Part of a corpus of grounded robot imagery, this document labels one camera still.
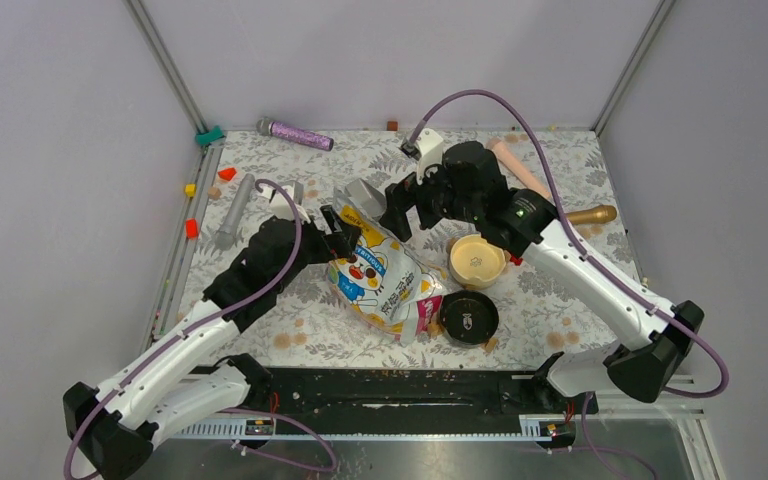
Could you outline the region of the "cat print pet food bag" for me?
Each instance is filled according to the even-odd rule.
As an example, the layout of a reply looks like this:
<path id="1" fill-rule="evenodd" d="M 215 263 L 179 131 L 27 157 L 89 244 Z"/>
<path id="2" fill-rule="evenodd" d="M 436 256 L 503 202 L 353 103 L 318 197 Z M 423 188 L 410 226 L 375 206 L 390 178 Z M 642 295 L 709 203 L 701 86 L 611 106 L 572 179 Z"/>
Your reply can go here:
<path id="1" fill-rule="evenodd" d="M 386 199 L 366 181 L 337 188 L 333 207 L 341 220 L 361 230 L 352 255 L 329 264 L 333 290 L 360 319 L 401 345 L 411 344 L 452 292 L 447 274 L 379 224 Z"/>

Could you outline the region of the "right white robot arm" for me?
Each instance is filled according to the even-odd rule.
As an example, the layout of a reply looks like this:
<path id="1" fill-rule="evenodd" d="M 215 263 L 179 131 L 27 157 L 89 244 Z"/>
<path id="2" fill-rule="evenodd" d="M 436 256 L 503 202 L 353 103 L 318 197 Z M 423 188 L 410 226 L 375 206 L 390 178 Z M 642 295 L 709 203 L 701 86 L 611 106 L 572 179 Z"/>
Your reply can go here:
<path id="1" fill-rule="evenodd" d="M 429 172 L 389 185 L 380 218 L 402 241 L 416 210 L 426 230 L 440 220 L 473 225 L 490 244 L 552 275 L 600 317 L 616 340 L 600 349 L 556 354 L 540 367 L 535 402 L 557 412 L 574 396 L 615 387 L 644 403 L 666 390 L 704 318 L 692 301 L 671 302 L 636 284 L 592 250 L 539 193 L 508 185 L 495 154 L 477 141 L 448 148 Z"/>

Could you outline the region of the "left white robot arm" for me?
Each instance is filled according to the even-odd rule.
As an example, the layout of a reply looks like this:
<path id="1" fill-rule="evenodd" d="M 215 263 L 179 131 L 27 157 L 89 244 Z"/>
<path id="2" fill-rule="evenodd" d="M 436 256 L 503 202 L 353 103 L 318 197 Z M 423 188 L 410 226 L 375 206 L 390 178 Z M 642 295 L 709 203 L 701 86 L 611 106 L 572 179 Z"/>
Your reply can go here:
<path id="1" fill-rule="evenodd" d="M 249 354 L 187 386 L 180 383 L 209 353 L 241 335 L 277 304 L 278 296 L 310 265 L 347 259 L 361 236 L 329 205 L 329 228 L 271 217 L 231 265 L 203 291 L 180 323 L 120 372 L 92 387 L 78 382 L 63 395 L 71 443 L 63 475 L 80 459 L 90 478 L 127 479 L 170 437 L 234 407 L 264 407 L 270 373 Z"/>

